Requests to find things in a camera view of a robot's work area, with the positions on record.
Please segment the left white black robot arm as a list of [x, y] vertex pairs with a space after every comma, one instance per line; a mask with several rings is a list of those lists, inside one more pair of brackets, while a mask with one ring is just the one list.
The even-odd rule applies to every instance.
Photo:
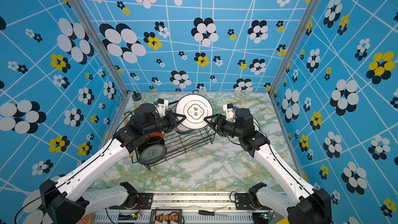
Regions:
[[75, 224], [84, 216], [110, 206], [134, 208], [137, 190], [128, 182], [101, 191], [89, 192], [92, 183], [122, 158], [136, 151], [154, 133], [168, 133], [186, 119], [185, 115], [153, 104], [140, 105], [126, 126], [118, 130], [90, 159], [56, 181], [39, 187], [42, 205], [55, 224]]

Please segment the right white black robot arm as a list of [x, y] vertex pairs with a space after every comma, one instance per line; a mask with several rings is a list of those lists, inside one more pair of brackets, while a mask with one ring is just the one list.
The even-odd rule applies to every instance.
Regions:
[[330, 195], [322, 188], [316, 189], [282, 159], [249, 109], [237, 109], [233, 119], [216, 114], [204, 121], [218, 135], [238, 138], [242, 149], [261, 163], [284, 190], [283, 194], [277, 193], [264, 183], [251, 187], [249, 195], [254, 208], [268, 207], [291, 224], [333, 222]]

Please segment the black wire dish rack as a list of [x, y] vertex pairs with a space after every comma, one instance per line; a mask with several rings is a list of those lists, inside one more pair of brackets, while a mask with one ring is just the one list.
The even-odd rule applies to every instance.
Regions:
[[145, 166], [138, 161], [138, 158], [143, 151], [139, 152], [136, 149], [132, 154], [131, 162], [133, 164], [138, 163], [150, 170], [152, 167], [158, 164], [171, 161], [175, 158], [182, 158], [184, 155], [195, 149], [212, 144], [216, 135], [215, 131], [210, 127], [197, 129], [195, 132], [186, 135], [179, 135], [175, 132], [175, 130], [169, 133], [163, 132], [162, 134], [165, 142], [164, 146], [166, 147], [167, 152], [161, 160], [151, 165]]

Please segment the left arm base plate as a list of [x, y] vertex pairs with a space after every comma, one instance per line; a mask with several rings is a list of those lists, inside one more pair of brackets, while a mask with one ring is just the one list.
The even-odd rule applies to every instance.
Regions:
[[149, 210], [152, 207], [154, 193], [139, 192], [132, 206], [111, 206], [110, 209]]

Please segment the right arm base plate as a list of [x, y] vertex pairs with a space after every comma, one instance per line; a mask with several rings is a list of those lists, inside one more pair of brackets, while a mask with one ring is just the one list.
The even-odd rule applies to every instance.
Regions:
[[235, 204], [237, 210], [247, 210], [247, 211], [272, 211], [271, 208], [267, 206], [262, 206], [259, 203], [252, 203], [251, 196], [249, 193], [237, 193], [232, 192], [230, 194], [230, 201]]

